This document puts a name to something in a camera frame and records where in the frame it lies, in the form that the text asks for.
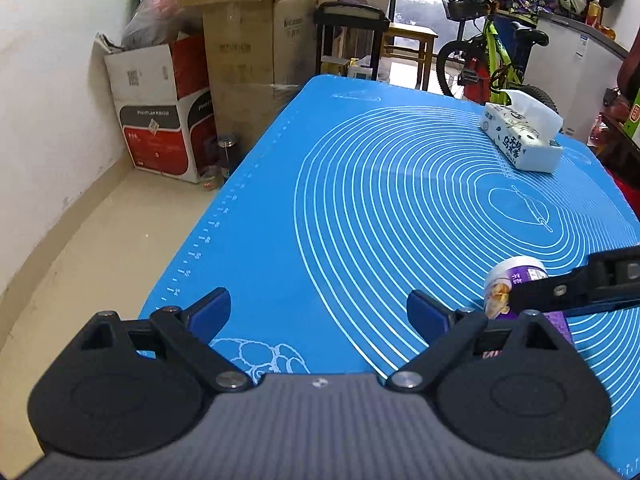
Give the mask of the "green black bicycle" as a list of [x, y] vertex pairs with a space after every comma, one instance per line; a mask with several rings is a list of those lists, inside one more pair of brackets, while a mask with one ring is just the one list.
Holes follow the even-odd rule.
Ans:
[[468, 39], [447, 42], [436, 58], [436, 76], [445, 96], [466, 99], [478, 104], [506, 104], [509, 90], [520, 90], [556, 109], [551, 96], [541, 88], [526, 84], [523, 54], [532, 47], [547, 47], [545, 32], [513, 20], [515, 52], [506, 50], [500, 40], [495, 20], [500, 3], [506, 0], [442, 0], [446, 18], [454, 22], [480, 18], [483, 28]]

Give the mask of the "stacked brown cardboard box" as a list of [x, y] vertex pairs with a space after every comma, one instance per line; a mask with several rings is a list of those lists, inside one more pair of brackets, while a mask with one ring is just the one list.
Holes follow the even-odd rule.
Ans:
[[314, 76], [318, 0], [215, 3], [203, 9], [218, 136], [248, 153]]

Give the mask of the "black utility cart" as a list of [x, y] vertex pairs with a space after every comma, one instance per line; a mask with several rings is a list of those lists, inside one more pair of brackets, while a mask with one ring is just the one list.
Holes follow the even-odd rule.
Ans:
[[378, 79], [382, 42], [390, 29], [390, 20], [383, 10], [368, 4], [327, 1], [314, 10], [314, 24], [317, 27], [316, 75], [322, 73], [323, 61], [334, 58], [335, 46], [341, 54], [356, 54], [357, 41], [363, 39], [363, 44], [371, 48], [368, 54], [370, 79]]

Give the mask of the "green white product box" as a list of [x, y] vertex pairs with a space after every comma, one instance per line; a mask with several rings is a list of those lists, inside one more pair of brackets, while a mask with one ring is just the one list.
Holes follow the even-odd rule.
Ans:
[[628, 118], [623, 126], [624, 133], [626, 133], [626, 136], [628, 136], [628, 138], [632, 139], [634, 137], [634, 135], [636, 134], [639, 128], [639, 122], [640, 122], [640, 91], [637, 93], [637, 96], [630, 107]]

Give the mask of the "dark wooden side shelf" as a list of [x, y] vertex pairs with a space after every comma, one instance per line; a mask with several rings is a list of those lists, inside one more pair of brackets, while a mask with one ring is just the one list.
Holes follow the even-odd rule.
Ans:
[[623, 127], [615, 119], [602, 113], [602, 122], [608, 127], [608, 142], [598, 159], [603, 166], [638, 188], [640, 184], [640, 154], [638, 145], [626, 136]]

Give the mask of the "wooden chair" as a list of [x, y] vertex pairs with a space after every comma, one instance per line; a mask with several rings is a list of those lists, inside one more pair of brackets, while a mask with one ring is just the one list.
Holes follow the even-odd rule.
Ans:
[[381, 55], [416, 64], [416, 88], [427, 91], [437, 38], [428, 27], [392, 23], [384, 32]]

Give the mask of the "white chest freezer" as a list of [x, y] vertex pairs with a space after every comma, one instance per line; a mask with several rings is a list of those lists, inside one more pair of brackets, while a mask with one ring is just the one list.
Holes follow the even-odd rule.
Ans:
[[564, 133], [585, 143], [627, 51], [597, 29], [559, 15], [540, 14], [537, 28], [549, 44], [532, 47], [524, 80], [548, 93]]

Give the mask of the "white tissue box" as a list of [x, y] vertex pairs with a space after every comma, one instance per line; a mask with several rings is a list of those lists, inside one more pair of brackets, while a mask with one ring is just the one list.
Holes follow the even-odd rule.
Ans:
[[563, 118], [521, 90], [506, 96], [506, 105], [485, 104], [480, 128], [517, 170], [552, 174], [563, 154], [556, 140]]

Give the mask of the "red white cardboard box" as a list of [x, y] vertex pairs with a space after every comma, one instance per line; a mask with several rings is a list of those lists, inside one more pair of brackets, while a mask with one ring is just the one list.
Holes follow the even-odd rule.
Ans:
[[201, 182], [219, 160], [204, 36], [125, 51], [99, 34], [94, 44], [134, 166]]

